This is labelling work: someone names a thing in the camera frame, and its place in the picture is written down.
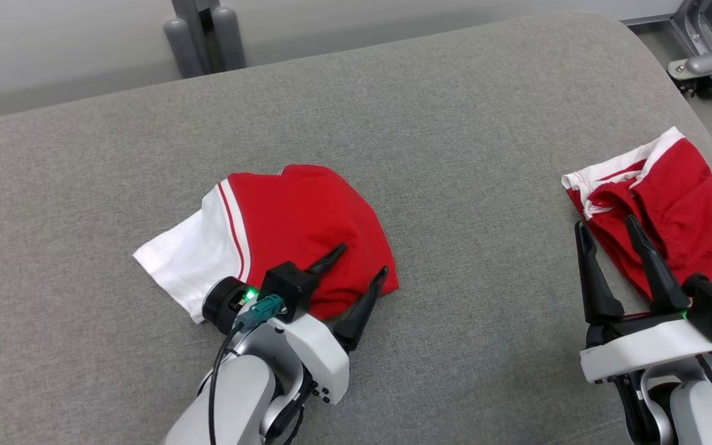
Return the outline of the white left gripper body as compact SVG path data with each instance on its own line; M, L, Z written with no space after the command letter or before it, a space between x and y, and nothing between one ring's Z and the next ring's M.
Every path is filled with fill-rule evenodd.
M203 318L226 336L203 383L208 439L279 439L311 395L344 397L349 353L307 310L319 282L266 276L254 288L229 276L207 293Z

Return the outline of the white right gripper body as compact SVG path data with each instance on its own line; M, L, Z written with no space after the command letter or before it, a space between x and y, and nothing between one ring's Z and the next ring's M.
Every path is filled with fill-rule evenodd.
M613 382L633 444L712 444L712 340L683 316L581 353L588 382Z

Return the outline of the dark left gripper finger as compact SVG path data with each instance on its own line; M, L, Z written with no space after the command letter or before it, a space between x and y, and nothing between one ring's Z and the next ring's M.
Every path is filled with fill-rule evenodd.
M313 281L319 281L339 261L347 250L347 244L340 243L306 269L306 274Z
M388 267L384 266L373 276L365 295L353 304L344 318L334 324L334 338L345 352L351 353L358 347L387 277Z

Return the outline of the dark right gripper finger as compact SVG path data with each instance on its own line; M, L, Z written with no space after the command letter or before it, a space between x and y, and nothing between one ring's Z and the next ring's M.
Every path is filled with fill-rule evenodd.
M606 282L596 258L597 244L593 234L584 221L576 222L574 232L585 321L596 326L621 320L624 306L613 296Z
M635 253L642 261L650 288L651 312L675 313L687 310L690 305L689 297L635 215L625 217L625 228Z

